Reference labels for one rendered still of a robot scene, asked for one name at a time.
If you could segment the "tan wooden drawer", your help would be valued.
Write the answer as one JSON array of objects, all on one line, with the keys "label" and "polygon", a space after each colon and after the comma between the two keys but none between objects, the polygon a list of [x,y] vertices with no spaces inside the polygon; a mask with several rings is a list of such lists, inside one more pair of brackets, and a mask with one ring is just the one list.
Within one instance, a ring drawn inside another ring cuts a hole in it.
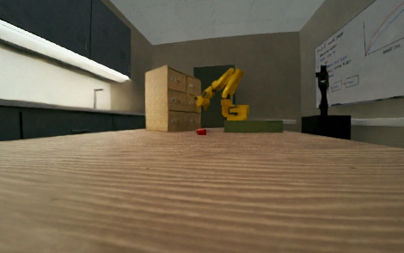
[{"label": "tan wooden drawer", "polygon": [[187,115],[185,112],[168,111],[168,130],[187,129]]},{"label": "tan wooden drawer", "polygon": [[200,96],[200,82],[187,76],[187,93]]},{"label": "tan wooden drawer", "polygon": [[178,89],[187,92],[185,75],[168,68],[168,86],[172,89]]},{"label": "tan wooden drawer", "polygon": [[187,113],[187,129],[200,128],[200,114]]},{"label": "tan wooden drawer", "polygon": [[[198,98],[196,98],[196,100],[195,100],[194,96],[191,97],[191,95],[187,95],[187,111],[194,111],[197,100],[198,100]],[[200,112],[200,107],[196,112]]]},{"label": "tan wooden drawer", "polygon": [[[179,99],[179,100],[178,100]],[[187,97],[184,93],[168,90],[168,108],[187,110]]]}]

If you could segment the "tan wooden chest of drawers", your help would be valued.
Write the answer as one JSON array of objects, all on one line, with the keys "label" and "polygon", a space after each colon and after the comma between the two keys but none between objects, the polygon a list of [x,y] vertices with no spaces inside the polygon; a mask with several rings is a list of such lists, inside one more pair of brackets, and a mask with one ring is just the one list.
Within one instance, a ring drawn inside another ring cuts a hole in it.
[{"label": "tan wooden chest of drawers", "polygon": [[[201,106],[200,112],[195,112],[195,114],[200,114],[200,128],[192,129],[181,129],[181,130],[168,130],[168,111],[175,112],[186,112],[194,113],[194,111],[169,109],[168,108],[168,90],[175,90],[181,93],[185,93],[191,96],[197,96],[195,94],[187,93],[178,89],[172,89],[168,86],[168,68],[178,71],[173,67],[165,65],[161,68],[155,69],[145,73],[145,114],[146,114],[146,131],[157,131],[157,132],[173,132],[173,131],[183,131],[183,130],[193,130],[201,129]],[[201,96],[201,80],[187,75],[182,71],[178,71],[181,74],[194,78],[200,82],[200,96]]]}]

